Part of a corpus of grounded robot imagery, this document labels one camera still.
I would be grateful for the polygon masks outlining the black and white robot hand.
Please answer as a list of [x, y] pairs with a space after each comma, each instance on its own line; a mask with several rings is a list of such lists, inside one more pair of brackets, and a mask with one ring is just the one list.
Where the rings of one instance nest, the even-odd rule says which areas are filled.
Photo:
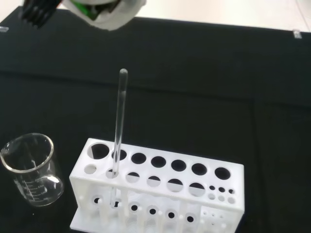
[[19, 18], [39, 29], [62, 4], [89, 25], [113, 31], [131, 21], [146, 2], [146, 0], [25, 0]]

